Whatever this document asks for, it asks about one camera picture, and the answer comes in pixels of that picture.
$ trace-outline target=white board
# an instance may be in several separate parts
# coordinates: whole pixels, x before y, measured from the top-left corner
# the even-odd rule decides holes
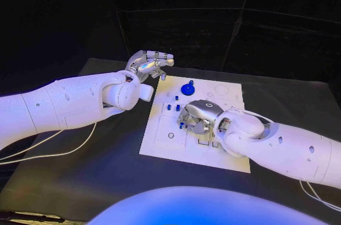
[[[194,80],[196,93],[185,96],[181,87],[190,80]],[[232,107],[245,109],[242,84],[177,76],[159,80],[141,154],[250,173],[249,158],[237,158],[224,151],[214,141],[213,132],[197,135],[180,129],[180,113],[185,105],[200,99],[217,103],[224,111]]]

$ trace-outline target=circular cutout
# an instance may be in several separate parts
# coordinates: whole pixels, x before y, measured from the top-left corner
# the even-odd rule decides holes
[[[220,96],[226,96],[229,94],[229,88],[224,85],[217,85],[214,91]]]

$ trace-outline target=robotic hand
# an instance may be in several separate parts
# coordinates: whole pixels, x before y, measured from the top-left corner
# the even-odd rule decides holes
[[[162,66],[172,54],[139,51],[119,72],[67,78],[25,94],[0,97],[0,149],[51,130],[81,128],[131,110],[139,98],[151,101],[151,74],[167,78]]]
[[[289,125],[275,123],[259,114],[222,107],[207,100],[193,101],[178,123],[190,117],[187,129],[206,134],[213,127],[214,140],[236,157],[248,156],[259,165],[285,176],[341,189],[341,143]]]

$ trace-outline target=black tablecloth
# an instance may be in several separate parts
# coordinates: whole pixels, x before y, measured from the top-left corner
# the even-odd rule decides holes
[[[125,62],[90,59],[80,75],[125,67]],[[248,110],[341,141],[341,110],[326,83],[188,68],[164,69],[168,75],[242,83]],[[157,89],[158,81],[149,78],[146,84]],[[253,161],[248,174],[141,155],[151,108],[152,101],[141,100],[133,110],[99,122],[89,143],[73,154],[22,162],[0,194],[0,210],[90,221],[112,204],[141,192],[171,186],[200,186],[259,196],[328,223],[341,221],[340,213],[305,195],[297,180]],[[64,131],[26,157],[73,150],[91,129],[87,126]],[[52,132],[39,134],[37,142],[50,135]],[[315,188],[321,197],[340,206],[341,191],[323,185]]]

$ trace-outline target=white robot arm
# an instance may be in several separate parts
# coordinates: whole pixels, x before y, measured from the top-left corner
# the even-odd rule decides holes
[[[188,129],[206,134],[213,127],[214,140],[236,157],[248,156],[259,165],[298,180],[341,189],[341,143],[294,126],[275,123],[259,114],[193,101],[178,122],[194,118]],[[263,124],[258,117],[269,122]]]
[[[51,130],[81,128],[131,110],[139,98],[151,101],[148,75],[162,79],[161,67],[174,65],[171,54],[139,51],[126,70],[55,81],[25,94],[0,97],[0,149],[19,139]]]

